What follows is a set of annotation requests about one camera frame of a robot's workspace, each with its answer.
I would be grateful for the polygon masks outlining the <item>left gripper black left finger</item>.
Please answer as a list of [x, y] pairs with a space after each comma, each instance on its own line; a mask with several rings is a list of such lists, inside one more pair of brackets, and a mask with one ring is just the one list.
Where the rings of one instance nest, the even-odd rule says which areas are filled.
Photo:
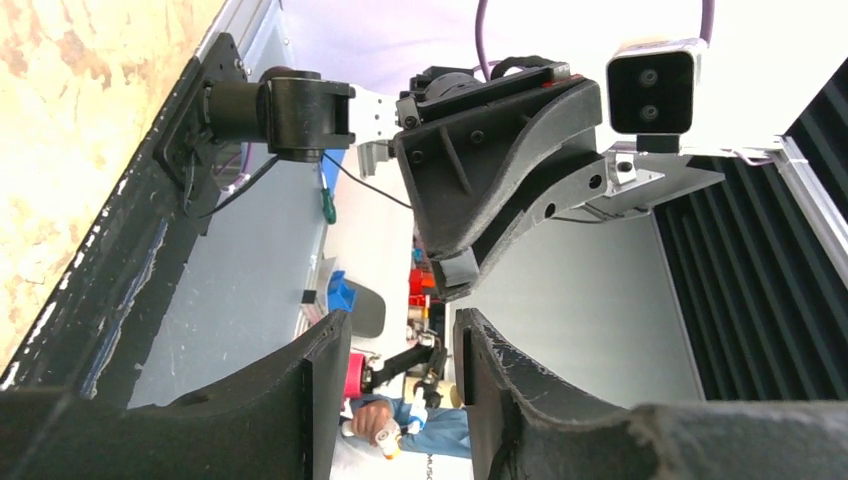
[[285, 347], [165, 406], [58, 388], [1, 395], [5, 479], [325, 479], [351, 325], [336, 310]]

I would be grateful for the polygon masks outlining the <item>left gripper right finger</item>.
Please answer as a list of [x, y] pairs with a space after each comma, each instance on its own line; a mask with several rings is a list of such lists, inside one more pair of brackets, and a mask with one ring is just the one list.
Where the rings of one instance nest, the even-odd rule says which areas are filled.
[[566, 382], [477, 309], [454, 323], [478, 479], [843, 479], [843, 402], [626, 409]]

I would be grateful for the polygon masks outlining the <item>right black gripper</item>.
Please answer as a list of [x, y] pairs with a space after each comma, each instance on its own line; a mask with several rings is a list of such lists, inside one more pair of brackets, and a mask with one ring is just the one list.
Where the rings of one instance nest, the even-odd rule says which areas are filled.
[[603, 155], [547, 160], [602, 120], [600, 86], [566, 62], [511, 56], [487, 80], [431, 66], [399, 94], [397, 120], [393, 147], [428, 256], [472, 248], [479, 265], [477, 281], [447, 288], [432, 263], [444, 302], [470, 295], [531, 229], [606, 192]]

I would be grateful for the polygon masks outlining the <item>staple strip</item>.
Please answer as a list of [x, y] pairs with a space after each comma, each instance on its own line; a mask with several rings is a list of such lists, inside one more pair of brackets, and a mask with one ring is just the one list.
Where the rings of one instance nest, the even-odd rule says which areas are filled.
[[452, 258], [440, 260], [438, 264], [447, 288], [473, 283], [480, 276], [479, 265], [472, 248], [466, 248]]

